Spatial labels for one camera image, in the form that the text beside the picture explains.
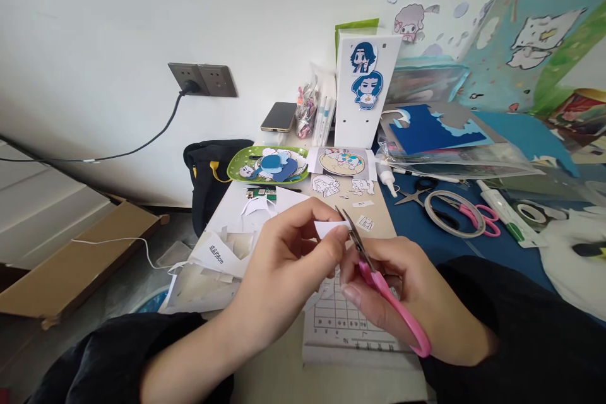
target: scissors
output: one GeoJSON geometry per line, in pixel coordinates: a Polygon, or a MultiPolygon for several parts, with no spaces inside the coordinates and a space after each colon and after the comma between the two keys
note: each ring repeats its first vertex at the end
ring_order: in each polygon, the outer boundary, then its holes
{"type": "Polygon", "coordinates": [[[352,219],[347,214],[347,212],[343,210],[343,213],[345,214],[345,216],[343,216],[341,210],[339,210],[338,207],[335,207],[335,210],[339,213],[339,215],[341,215],[343,221],[347,219],[349,221],[349,224],[351,225],[352,229],[349,232],[349,236],[353,241],[353,244],[355,244],[355,248],[358,250],[358,253],[360,254],[359,267],[364,281],[366,281],[366,284],[368,284],[368,286],[379,292],[381,296],[393,306],[393,308],[402,317],[408,328],[410,328],[410,331],[417,339],[417,343],[419,344],[418,348],[412,346],[410,346],[410,348],[419,357],[428,357],[429,353],[431,352],[431,344],[429,343],[429,339],[425,334],[423,327],[421,327],[419,322],[417,322],[414,316],[410,314],[408,309],[406,309],[404,305],[391,293],[387,281],[385,280],[381,272],[375,269],[374,265],[370,260],[370,257],[368,257],[368,254],[364,249],[364,245],[362,244],[362,238],[360,237],[358,230],[355,228],[355,225],[352,219]]]}
{"type": "MultiPolygon", "coordinates": [[[[462,214],[464,214],[466,217],[468,217],[472,221],[473,227],[475,227],[476,229],[478,228],[478,221],[477,221],[477,219],[475,219],[475,216],[469,210],[469,208],[467,208],[465,205],[463,205],[461,203],[452,201],[444,196],[437,196],[437,197],[439,199],[443,200],[444,202],[446,202],[448,205],[459,210],[462,214]]],[[[501,230],[499,229],[499,227],[497,227],[495,222],[499,220],[499,215],[492,208],[487,207],[485,205],[476,205],[475,207],[478,210],[484,210],[486,213],[488,213],[491,216],[489,218],[487,215],[482,214],[482,218],[484,218],[484,221],[486,221],[486,227],[487,228],[490,227],[492,229],[492,232],[489,232],[488,230],[486,230],[484,232],[484,235],[486,235],[487,237],[498,237],[501,234],[501,230]]]]}
{"type": "MultiPolygon", "coordinates": [[[[411,200],[414,200],[421,207],[423,207],[423,210],[424,210],[425,205],[423,204],[423,202],[421,202],[419,200],[419,195],[426,191],[431,191],[432,189],[435,189],[437,187],[438,183],[439,183],[439,181],[435,178],[421,177],[421,178],[417,179],[417,181],[415,181],[415,190],[417,192],[414,194],[409,194],[409,193],[405,193],[404,191],[399,189],[398,192],[400,194],[403,194],[404,198],[401,201],[397,201],[394,205],[399,205],[401,203],[406,203],[406,202],[410,202],[411,200]]],[[[452,227],[455,230],[459,230],[459,227],[460,227],[459,221],[457,221],[455,218],[450,216],[448,213],[445,213],[445,212],[439,211],[439,210],[435,210],[435,209],[434,209],[434,213],[445,224],[449,225],[450,227],[452,227]]]]}

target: floor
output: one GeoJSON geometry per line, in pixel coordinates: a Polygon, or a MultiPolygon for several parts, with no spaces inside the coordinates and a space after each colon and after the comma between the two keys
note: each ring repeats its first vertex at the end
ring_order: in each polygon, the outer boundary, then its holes
{"type": "MultiPolygon", "coordinates": [[[[198,238],[191,215],[170,215],[170,223],[161,226],[150,239],[153,262],[175,242],[193,247],[198,238]]],[[[40,321],[0,314],[0,388],[9,388],[11,404],[23,403],[52,363],[103,321],[127,314],[156,290],[170,284],[165,270],[154,270],[138,249],[67,320],[43,331],[40,321]]]]}

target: cardboard box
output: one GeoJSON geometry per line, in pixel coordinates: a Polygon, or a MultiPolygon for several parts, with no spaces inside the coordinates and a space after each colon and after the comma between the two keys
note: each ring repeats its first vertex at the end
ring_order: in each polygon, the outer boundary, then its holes
{"type": "MultiPolygon", "coordinates": [[[[122,202],[78,240],[101,242],[125,237],[149,238],[160,218],[122,202]]],[[[130,255],[140,240],[99,245],[70,242],[0,293],[0,312],[42,319],[47,330],[91,296],[130,255]]]]}

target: sleeve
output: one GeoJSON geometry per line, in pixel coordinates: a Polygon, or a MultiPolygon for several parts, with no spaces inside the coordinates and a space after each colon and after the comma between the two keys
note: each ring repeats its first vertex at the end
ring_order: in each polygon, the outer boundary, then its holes
{"type": "Polygon", "coordinates": [[[599,402],[606,396],[606,330],[521,273],[473,256],[440,274],[498,339],[475,367],[421,359],[439,403],[599,402]]]}
{"type": "MultiPolygon", "coordinates": [[[[47,371],[28,404],[139,403],[141,376],[155,354],[205,321],[198,313],[127,314],[110,319],[65,352],[47,371]]],[[[200,361],[211,359],[200,358],[200,361]]],[[[234,377],[205,402],[228,403],[234,377]]]]}

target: pink scissors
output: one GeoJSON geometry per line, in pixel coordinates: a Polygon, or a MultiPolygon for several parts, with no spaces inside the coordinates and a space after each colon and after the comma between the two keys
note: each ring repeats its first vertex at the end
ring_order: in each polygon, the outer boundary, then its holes
{"type": "MultiPolygon", "coordinates": [[[[439,199],[442,199],[448,205],[459,210],[462,214],[464,214],[466,217],[468,217],[472,221],[473,227],[475,227],[476,229],[478,228],[478,222],[475,219],[475,216],[473,215],[471,210],[469,210],[469,208],[467,208],[465,205],[463,205],[459,202],[455,202],[444,196],[437,196],[437,197],[439,199]]],[[[482,214],[482,212],[480,212],[480,214],[482,215],[482,218],[484,218],[484,221],[486,221],[486,230],[484,231],[484,235],[486,235],[487,237],[498,237],[501,234],[501,230],[495,223],[499,220],[499,215],[492,208],[487,207],[485,205],[476,205],[475,207],[478,210],[484,210],[486,213],[488,213],[491,216],[491,218],[489,218],[487,215],[484,215],[484,214],[482,214]]]]}
{"type": "Polygon", "coordinates": [[[410,348],[415,352],[415,354],[417,354],[421,358],[428,357],[429,353],[431,352],[431,344],[427,335],[425,334],[425,331],[423,330],[423,327],[421,327],[419,322],[417,322],[414,316],[410,314],[408,309],[406,309],[404,305],[391,293],[391,289],[389,288],[387,281],[385,280],[381,272],[375,269],[370,258],[368,257],[368,254],[366,254],[366,250],[364,249],[364,245],[362,244],[362,238],[360,237],[358,230],[355,228],[355,225],[352,222],[352,219],[347,214],[347,212],[343,210],[343,213],[345,214],[345,217],[343,217],[341,211],[337,207],[335,207],[335,209],[337,210],[339,215],[341,215],[341,218],[344,221],[347,218],[349,224],[352,227],[349,235],[351,240],[353,241],[353,244],[355,244],[358,253],[360,254],[359,267],[362,277],[366,281],[366,284],[368,284],[368,286],[379,292],[381,296],[386,299],[396,311],[398,311],[398,314],[402,317],[406,325],[408,325],[408,328],[410,328],[410,331],[417,339],[417,343],[419,344],[418,348],[410,346],[410,348]]]}

